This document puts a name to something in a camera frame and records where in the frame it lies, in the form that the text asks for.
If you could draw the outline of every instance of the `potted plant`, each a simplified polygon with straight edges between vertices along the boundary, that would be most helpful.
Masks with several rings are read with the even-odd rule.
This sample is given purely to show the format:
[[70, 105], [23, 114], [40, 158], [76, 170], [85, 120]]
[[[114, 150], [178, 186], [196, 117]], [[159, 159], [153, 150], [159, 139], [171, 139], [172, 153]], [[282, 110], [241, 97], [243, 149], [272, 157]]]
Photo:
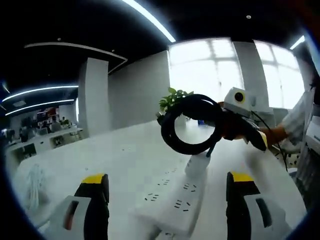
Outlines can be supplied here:
[[[170, 93], [169, 96], [163, 96], [160, 101], [160, 112], [156, 114], [158, 117], [158, 122], [160, 123], [159, 119], [162, 115], [164, 115], [170, 108], [172, 108], [175, 104], [178, 104], [184, 97], [194, 94], [194, 92], [187, 93], [183, 90], [175, 90], [172, 87], [168, 88]], [[176, 125], [186, 125], [186, 117], [181, 115], [175, 120]]]

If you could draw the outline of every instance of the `ceiling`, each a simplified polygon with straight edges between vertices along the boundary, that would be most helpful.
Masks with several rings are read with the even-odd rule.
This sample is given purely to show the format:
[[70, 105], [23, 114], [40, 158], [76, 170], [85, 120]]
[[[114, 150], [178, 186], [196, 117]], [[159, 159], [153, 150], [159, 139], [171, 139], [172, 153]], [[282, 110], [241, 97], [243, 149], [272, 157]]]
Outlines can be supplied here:
[[[296, 18], [272, 0], [136, 2], [153, 14], [177, 42], [229, 36], [234, 41], [256, 39], [289, 48], [302, 35]], [[127, 64], [171, 44], [151, 22], [121, 0], [7, 0], [1, 1], [0, 9], [5, 13], [0, 14], [0, 79], [6, 81], [11, 93], [74, 84], [87, 57], [106, 59], [110, 68], [119, 64], [119, 59], [95, 51], [68, 46], [24, 48], [28, 44], [85, 45], [120, 55], [128, 59]], [[304, 46], [297, 54], [311, 61]], [[0, 90], [0, 98], [7, 95]]]

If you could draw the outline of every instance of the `power cord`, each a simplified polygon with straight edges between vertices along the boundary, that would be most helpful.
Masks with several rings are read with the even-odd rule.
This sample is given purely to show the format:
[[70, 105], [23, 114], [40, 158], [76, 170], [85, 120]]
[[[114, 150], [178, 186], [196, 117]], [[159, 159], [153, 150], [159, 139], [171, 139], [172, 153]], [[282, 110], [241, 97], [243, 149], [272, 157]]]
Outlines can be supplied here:
[[286, 158], [285, 155], [282, 151], [282, 148], [280, 147], [279, 141], [276, 137], [276, 135], [274, 134], [274, 132], [270, 129], [270, 127], [268, 126], [268, 124], [266, 124], [266, 122], [258, 115], [256, 114], [254, 111], [251, 111], [261, 122], [263, 122], [263, 124], [268, 128], [268, 130], [270, 131], [270, 133], [273, 135], [274, 139], [276, 140], [277, 146], [279, 147], [280, 153], [282, 155], [283, 158], [283, 162], [284, 162], [284, 166], [285, 166], [285, 170], [288, 172], [288, 166], [287, 166], [287, 162], [286, 162]]

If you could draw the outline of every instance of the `white pillar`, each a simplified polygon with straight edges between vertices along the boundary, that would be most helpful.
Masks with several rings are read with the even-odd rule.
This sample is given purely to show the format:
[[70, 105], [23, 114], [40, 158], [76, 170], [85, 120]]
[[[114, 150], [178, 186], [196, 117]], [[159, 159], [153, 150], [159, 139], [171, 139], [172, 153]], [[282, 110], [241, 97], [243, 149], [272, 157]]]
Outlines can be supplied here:
[[86, 137], [110, 131], [108, 62], [88, 58], [79, 74], [79, 126]]

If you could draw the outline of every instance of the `striped sleeve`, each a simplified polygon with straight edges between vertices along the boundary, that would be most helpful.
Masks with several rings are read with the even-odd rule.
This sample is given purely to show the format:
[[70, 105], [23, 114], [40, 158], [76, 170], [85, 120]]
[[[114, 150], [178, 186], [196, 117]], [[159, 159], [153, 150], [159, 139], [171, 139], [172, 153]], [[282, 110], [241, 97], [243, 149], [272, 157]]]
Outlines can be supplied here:
[[305, 129], [305, 116], [306, 116], [306, 96], [305, 92], [294, 108], [282, 120], [285, 132], [288, 134], [288, 139], [293, 145], [303, 140]]

